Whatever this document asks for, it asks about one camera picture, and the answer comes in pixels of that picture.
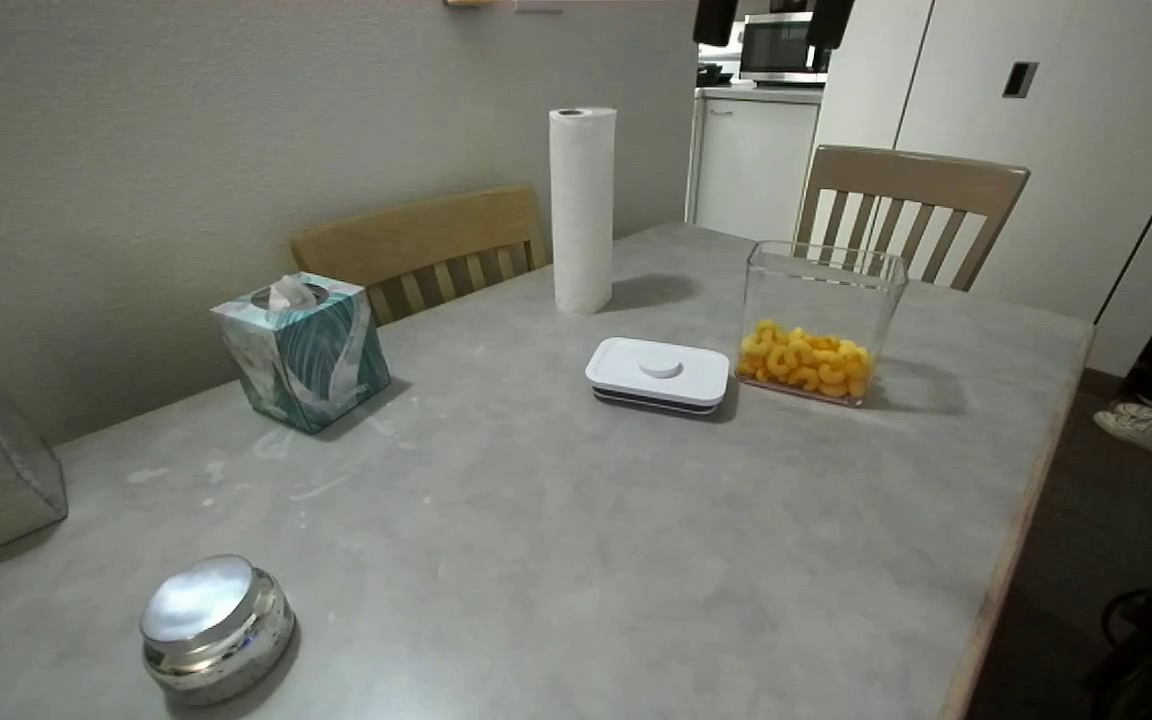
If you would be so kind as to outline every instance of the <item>floor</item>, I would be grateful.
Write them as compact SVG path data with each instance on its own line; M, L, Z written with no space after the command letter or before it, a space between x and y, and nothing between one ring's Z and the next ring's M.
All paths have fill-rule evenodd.
M1094 423L1115 386L1098 372L1081 382L971 720L1089 716L1081 674L1108 650L1099 606L1152 585L1152 455Z

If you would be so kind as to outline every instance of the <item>orange snack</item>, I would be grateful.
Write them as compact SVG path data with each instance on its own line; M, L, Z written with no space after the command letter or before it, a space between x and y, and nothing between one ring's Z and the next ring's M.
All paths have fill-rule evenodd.
M844 337L755 320L741 339L738 375L860 402L871 381L871 353Z

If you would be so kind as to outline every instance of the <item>table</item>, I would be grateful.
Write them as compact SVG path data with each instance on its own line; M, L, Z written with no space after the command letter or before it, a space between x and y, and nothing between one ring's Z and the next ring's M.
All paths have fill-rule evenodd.
M223 382L66 443L73 515L0 552L0 716L164 716L139 606L214 552L304 641L202 716L959 716L1089 325L909 289L875 409L598 402L601 337L738 345L744 251L651 227L601 314L543 269L390 325L397 392L320 440Z

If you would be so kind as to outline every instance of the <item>white wall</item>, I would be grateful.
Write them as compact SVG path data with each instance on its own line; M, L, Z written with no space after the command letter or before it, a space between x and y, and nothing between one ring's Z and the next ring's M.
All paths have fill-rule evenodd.
M622 109L618 227L680 219L691 0L0 0L0 381L66 440L233 375L207 306L287 235L530 179Z

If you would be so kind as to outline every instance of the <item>microwave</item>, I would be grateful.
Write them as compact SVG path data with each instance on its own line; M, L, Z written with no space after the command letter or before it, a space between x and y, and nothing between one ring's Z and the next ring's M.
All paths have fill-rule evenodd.
M744 16L741 81L752 84L825 84L830 48L809 38L811 10Z

